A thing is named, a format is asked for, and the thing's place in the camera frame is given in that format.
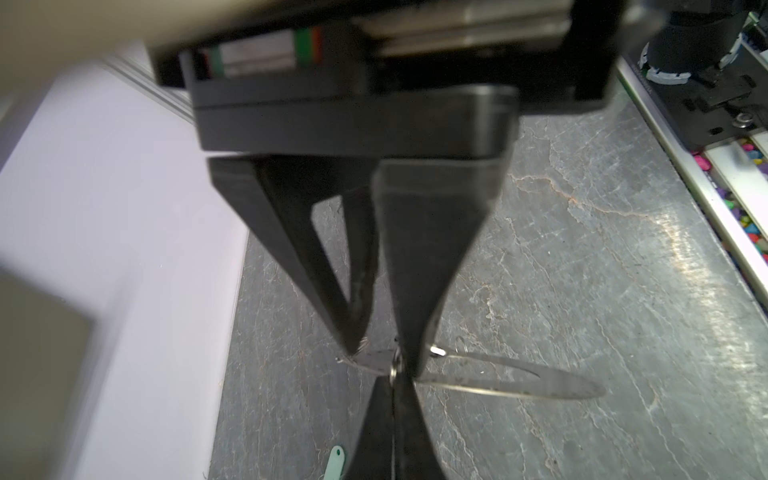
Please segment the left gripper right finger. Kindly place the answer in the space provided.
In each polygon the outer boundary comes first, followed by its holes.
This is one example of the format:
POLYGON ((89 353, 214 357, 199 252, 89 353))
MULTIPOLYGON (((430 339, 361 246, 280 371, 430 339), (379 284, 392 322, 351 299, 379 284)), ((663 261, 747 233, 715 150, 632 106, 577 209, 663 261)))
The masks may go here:
POLYGON ((429 436, 415 386, 398 374, 393 381, 395 478, 446 480, 429 436))

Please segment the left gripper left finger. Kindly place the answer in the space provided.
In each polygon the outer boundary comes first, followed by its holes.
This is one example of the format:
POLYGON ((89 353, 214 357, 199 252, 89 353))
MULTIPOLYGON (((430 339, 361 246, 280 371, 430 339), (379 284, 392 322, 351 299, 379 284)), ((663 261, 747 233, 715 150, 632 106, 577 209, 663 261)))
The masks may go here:
POLYGON ((377 377, 344 480, 393 478, 393 390, 388 377, 377 377))

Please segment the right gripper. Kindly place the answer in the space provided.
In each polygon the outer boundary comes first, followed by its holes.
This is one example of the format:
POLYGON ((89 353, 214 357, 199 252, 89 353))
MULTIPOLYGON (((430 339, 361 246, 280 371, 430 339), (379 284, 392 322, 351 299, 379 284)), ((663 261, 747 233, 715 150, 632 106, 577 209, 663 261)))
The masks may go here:
POLYGON ((204 150, 257 154, 209 158, 212 184, 348 355, 372 313, 377 219, 417 377, 509 162, 385 160, 373 205, 377 161, 333 157, 497 156, 522 116, 602 108, 617 58, 665 21, 652 1, 285 1, 148 54, 189 94, 204 150), (333 197, 347 292, 312 222, 333 197))

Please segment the grey perforated ring disc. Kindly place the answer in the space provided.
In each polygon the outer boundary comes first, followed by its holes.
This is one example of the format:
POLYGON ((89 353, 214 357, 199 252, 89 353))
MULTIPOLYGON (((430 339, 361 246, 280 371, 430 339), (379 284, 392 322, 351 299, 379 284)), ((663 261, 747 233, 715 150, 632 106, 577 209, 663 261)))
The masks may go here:
POLYGON ((434 388, 521 399, 580 401, 606 394, 602 384, 578 373, 435 344, 423 350, 412 379, 434 388))

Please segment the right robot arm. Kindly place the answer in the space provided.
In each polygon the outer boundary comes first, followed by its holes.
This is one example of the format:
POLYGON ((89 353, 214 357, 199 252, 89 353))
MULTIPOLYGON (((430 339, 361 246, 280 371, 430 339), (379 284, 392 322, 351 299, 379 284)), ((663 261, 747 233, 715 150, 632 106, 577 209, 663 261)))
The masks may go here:
POLYGON ((390 278, 405 369, 498 198, 523 115, 604 106, 615 62, 716 85, 758 1, 280 1, 149 58, 211 180, 348 353, 390 278))

